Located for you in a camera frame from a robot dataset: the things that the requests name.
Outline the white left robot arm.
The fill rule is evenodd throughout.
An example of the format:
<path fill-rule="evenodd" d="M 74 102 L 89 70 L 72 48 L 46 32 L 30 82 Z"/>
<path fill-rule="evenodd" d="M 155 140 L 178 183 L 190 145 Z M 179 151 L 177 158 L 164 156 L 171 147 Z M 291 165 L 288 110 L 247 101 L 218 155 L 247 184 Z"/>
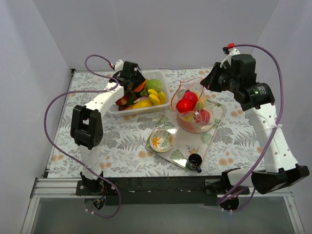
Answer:
<path fill-rule="evenodd" d="M 76 105 L 72 114 L 70 136 L 78 146 L 84 164 L 80 173 L 82 184 L 93 195 L 100 194 L 104 188 L 98 178 L 103 175 L 98 153 L 103 138 L 102 117 L 113 104 L 145 81 L 137 63 L 118 60 L 115 68 L 117 72 L 100 94 L 83 106 Z"/>

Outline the yellow mango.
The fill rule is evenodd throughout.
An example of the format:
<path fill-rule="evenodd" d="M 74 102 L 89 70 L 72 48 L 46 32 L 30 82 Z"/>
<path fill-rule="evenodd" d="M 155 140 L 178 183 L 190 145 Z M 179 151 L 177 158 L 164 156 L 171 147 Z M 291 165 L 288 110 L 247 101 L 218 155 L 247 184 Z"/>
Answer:
<path fill-rule="evenodd" d="M 196 103 L 196 106 L 195 106 L 195 110 L 199 111 L 199 110 L 202 110 L 205 108 L 206 106 L 206 99 L 205 99 L 205 95 L 203 94 L 198 94 L 196 93 L 197 97 L 198 97 L 198 100 L 197 100 L 197 103 Z"/>

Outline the red apple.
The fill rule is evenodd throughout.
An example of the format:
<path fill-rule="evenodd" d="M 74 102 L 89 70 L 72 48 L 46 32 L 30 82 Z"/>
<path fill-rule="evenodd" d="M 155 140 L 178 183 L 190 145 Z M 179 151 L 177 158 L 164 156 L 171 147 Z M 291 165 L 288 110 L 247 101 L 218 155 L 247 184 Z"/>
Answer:
<path fill-rule="evenodd" d="M 181 99 L 177 102 L 175 107 L 180 113 L 186 113 L 192 111 L 195 107 L 195 104 L 188 99 Z"/>

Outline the clear zip top bag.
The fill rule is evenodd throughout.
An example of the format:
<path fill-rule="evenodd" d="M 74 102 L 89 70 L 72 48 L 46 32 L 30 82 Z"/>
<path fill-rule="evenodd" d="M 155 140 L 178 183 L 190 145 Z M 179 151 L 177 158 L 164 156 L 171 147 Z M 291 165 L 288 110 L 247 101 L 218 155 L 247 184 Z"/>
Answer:
<path fill-rule="evenodd" d="M 215 121 L 201 85 L 203 78 L 181 81 L 171 99 L 171 109 L 176 113 L 180 127 L 190 133 L 204 133 Z"/>

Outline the red pomegranate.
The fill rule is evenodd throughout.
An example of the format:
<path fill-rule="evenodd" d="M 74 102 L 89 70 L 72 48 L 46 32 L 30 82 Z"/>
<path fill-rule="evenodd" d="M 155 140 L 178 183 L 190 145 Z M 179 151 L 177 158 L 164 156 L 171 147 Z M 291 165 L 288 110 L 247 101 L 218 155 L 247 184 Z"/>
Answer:
<path fill-rule="evenodd" d="M 183 98 L 192 101 L 194 104 L 198 102 L 198 95 L 195 92 L 187 91 Z"/>

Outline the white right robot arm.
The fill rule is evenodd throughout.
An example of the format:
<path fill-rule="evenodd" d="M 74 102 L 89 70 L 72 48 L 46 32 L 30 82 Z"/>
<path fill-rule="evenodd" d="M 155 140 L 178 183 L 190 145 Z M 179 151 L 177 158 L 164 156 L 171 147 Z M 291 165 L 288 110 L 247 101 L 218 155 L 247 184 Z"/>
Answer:
<path fill-rule="evenodd" d="M 264 170 L 256 171 L 252 166 L 248 170 L 237 168 L 222 173 L 220 187 L 227 194 L 243 186 L 255 188 L 263 195 L 290 187 L 310 174 L 308 167 L 300 166 L 290 151 L 279 124 L 273 93 L 268 84 L 256 81 L 255 65 L 252 55 L 228 54 L 221 63 L 215 63 L 200 83 L 214 92 L 233 93 L 262 148 Z"/>

